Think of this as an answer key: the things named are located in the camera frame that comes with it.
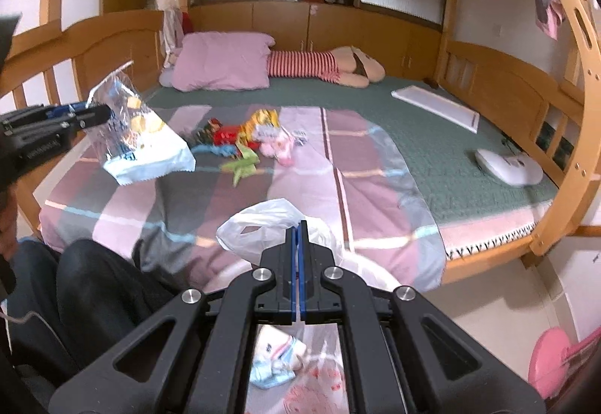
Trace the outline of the pink wrapper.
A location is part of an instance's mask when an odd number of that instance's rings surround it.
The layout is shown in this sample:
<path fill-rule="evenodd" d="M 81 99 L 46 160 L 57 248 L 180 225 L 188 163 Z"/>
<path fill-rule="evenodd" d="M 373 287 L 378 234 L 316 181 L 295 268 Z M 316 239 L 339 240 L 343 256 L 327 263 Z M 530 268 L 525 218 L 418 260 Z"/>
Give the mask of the pink wrapper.
<path fill-rule="evenodd" d="M 282 166 L 293 165 L 295 138 L 284 128 L 268 128 L 260 137 L 260 152 Z"/>

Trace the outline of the dark green snack bag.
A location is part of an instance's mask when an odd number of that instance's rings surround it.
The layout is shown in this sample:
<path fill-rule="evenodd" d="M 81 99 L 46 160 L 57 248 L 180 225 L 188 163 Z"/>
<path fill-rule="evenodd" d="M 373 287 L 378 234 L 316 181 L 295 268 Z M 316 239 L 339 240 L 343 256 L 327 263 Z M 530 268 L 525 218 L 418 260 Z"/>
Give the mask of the dark green snack bag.
<path fill-rule="evenodd" d="M 203 126 L 199 126 L 188 133 L 183 133 L 182 138 L 190 148 L 197 145 L 214 145 L 215 133 L 222 127 L 222 123 L 216 119 L 209 119 Z"/>

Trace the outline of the white handheld device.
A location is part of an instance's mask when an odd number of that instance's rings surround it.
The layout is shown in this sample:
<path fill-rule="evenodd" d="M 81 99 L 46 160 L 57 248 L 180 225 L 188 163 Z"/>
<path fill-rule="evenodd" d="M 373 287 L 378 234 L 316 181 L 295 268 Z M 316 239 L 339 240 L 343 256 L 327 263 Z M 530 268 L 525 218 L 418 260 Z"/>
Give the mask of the white handheld device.
<path fill-rule="evenodd" d="M 542 167 L 525 153 L 503 156 L 479 149 L 475 151 L 475 159 L 484 172 L 509 186 L 537 185 L 544 177 Z"/>

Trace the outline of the pink stool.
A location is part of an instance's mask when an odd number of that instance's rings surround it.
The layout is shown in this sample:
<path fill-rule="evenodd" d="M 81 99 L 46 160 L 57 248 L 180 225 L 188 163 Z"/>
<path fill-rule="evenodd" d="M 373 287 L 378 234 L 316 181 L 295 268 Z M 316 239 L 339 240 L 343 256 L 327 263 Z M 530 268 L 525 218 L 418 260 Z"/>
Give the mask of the pink stool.
<path fill-rule="evenodd" d="M 552 398 L 568 378 L 569 364 L 600 340 L 600 328 L 573 343 L 563 328 L 548 328 L 537 340 L 529 364 L 528 383 L 543 399 Z"/>

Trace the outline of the green wrapper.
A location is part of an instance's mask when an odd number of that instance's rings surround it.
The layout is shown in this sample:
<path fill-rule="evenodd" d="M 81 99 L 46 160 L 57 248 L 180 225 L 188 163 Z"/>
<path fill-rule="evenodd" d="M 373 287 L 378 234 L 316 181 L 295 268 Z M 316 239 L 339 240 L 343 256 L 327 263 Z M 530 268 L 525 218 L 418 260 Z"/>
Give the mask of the green wrapper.
<path fill-rule="evenodd" d="M 220 166 L 222 172 L 232 175 L 234 187 L 239 185 L 240 180 L 255 175 L 260 163 L 259 156 L 251 148 L 242 143 L 236 143 L 235 147 L 239 154 L 232 161 Z"/>

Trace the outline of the wooden bed frame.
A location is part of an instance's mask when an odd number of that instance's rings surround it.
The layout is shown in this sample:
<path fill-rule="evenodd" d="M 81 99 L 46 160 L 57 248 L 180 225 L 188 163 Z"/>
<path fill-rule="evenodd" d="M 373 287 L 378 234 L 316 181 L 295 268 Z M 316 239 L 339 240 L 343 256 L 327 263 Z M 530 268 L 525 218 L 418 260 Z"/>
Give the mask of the wooden bed frame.
<path fill-rule="evenodd" d="M 518 58 L 480 45 L 455 41 L 444 33 L 435 80 L 452 95 L 479 110 L 504 131 L 558 186 L 558 193 L 535 229 L 526 237 L 459 259 L 444 272 L 453 283 L 521 259 L 539 262 L 568 235 L 595 236 L 583 218 L 600 186 L 600 42 L 590 11 L 592 0 L 560 0 L 575 37 L 573 81 L 557 81 Z M 443 25 L 456 18 L 458 0 L 447 0 Z M 120 44 L 129 42 L 134 58 L 159 71 L 160 51 L 148 48 L 163 24 L 160 11 L 122 11 L 99 15 L 63 28 L 60 0 L 41 0 L 41 22 L 16 35 L 1 74 L 1 91 L 17 107 L 26 104 L 23 83 L 41 75 L 51 103 L 57 103 L 54 67 L 69 61 L 76 93 L 90 89 L 113 67 L 127 60 Z"/>

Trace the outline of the white plastic trash bag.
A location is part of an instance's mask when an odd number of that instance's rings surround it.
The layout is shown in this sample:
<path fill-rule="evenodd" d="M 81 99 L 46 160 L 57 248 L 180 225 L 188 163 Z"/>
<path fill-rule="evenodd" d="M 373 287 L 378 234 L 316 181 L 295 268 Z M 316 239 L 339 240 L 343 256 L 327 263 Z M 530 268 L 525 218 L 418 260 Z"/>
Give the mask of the white plastic trash bag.
<path fill-rule="evenodd" d="M 305 244 L 307 315 L 290 314 L 290 232 L 308 225 Z M 246 261 L 255 293 L 230 286 L 249 304 L 251 355 L 244 379 L 246 413 L 400 413 L 405 406 L 377 303 L 399 283 L 382 266 L 343 250 L 329 227 L 288 200 L 266 200 L 229 218 L 217 241 Z"/>

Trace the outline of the striped plush doll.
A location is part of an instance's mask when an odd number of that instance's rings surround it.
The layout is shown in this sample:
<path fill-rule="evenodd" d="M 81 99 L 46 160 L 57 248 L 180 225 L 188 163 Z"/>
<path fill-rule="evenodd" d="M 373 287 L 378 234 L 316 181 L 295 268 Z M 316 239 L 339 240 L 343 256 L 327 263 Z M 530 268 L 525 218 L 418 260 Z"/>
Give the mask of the striped plush doll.
<path fill-rule="evenodd" d="M 271 78 L 319 78 L 330 84 L 364 89 L 386 77 L 384 66 L 361 49 L 345 46 L 329 51 L 272 51 Z"/>

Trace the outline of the pink pillow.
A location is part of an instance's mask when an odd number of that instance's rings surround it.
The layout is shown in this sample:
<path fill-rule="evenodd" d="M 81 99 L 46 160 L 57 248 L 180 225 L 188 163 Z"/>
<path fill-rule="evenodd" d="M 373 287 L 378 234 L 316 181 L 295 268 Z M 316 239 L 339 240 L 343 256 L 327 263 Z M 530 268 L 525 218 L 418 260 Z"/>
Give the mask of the pink pillow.
<path fill-rule="evenodd" d="M 194 32 L 184 36 L 171 76 L 173 88 L 257 90 L 269 87 L 275 40 L 258 32 Z"/>

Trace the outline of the light blue cloth rag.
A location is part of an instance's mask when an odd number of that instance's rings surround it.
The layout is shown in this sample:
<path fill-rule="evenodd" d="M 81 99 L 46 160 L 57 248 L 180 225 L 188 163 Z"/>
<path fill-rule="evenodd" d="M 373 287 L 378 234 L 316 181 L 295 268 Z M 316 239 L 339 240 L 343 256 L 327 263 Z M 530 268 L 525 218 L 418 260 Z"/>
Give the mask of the light blue cloth rag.
<path fill-rule="evenodd" d="M 210 154 L 222 158 L 239 158 L 240 151 L 235 145 L 198 144 L 190 149 L 193 155 Z"/>

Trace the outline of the red snack wrapper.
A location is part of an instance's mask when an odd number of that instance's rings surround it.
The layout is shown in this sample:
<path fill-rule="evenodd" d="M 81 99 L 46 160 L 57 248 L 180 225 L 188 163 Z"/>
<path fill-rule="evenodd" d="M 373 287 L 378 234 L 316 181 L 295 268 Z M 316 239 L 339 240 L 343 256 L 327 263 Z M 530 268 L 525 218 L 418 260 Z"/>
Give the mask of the red snack wrapper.
<path fill-rule="evenodd" d="M 258 150 L 261 143 L 253 140 L 246 134 L 243 125 L 229 125 L 219 127 L 213 134 L 213 143 L 216 146 L 242 144 L 251 150 Z"/>

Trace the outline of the pink plaid blanket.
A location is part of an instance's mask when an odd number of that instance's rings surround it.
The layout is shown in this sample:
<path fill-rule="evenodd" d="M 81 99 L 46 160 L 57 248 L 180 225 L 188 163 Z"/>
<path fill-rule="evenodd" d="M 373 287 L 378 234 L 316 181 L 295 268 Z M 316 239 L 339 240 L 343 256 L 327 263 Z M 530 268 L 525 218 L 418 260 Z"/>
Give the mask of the pink plaid blanket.
<path fill-rule="evenodd" d="M 119 185 L 95 151 L 85 151 L 42 206 L 44 242 L 62 250 L 90 238 L 173 287 L 203 287 L 249 255 L 246 246 L 222 247 L 218 228 L 250 206 L 283 199 L 326 224 L 334 251 L 369 259 L 382 278 L 437 288 L 442 238 L 386 131 L 350 110 L 288 106 L 278 115 L 305 142 L 290 166 L 265 157 L 240 180 L 223 171 L 223 158 L 201 154 L 192 172 Z"/>

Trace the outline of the green bed mat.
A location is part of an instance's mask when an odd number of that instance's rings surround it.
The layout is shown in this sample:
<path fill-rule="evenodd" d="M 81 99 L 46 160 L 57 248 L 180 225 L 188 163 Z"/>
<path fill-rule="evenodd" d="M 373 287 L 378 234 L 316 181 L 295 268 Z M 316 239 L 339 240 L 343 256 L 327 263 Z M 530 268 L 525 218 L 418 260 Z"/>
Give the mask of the green bed mat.
<path fill-rule="evenodd" d="M 547 176 L 535 186 L 521 188 L 483 173 L 474 152 L 487 149 L 507 154 L 501 130 L 482 119 L 478 131 L 472 133 L 391 96 L 392 91 L 410 84 L 403 78 L 388 77 L 370 88 L 353 89 L 317 78 L 273 78 L 266 90 L 182 93 L 157 86 L 147 91 L 145 98 L 154 108 L 262 104 L 355 111 L 382 127 L 395 142 L 439 224 L 542 205 L 556 196 L 557 186 Z"/>

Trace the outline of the white tissue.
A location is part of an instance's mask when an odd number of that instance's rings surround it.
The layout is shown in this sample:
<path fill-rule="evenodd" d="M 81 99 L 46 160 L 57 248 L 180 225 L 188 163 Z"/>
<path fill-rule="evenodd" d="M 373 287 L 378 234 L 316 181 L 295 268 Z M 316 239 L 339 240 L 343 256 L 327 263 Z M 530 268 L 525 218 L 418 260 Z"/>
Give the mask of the white tissue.
<path fill-rule="evenodd" d="M 295 129 L 291 132 L 295 144 L 303 146 L 308 141 L 308 134 L 303 129 Z"/>

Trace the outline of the yellow chip bag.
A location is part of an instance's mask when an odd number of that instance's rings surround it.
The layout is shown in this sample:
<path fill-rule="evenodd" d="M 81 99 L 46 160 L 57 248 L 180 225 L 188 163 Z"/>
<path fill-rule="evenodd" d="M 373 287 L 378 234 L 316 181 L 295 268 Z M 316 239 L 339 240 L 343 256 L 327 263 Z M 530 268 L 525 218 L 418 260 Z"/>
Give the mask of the yellow chip bag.
<path fill-rule="evenodd" d="M 239 127 L 237 138 L 243 143 L 256 142 L 265 131 L 279 127 L 278 112 L 275 109 L 258 109 Z"/>

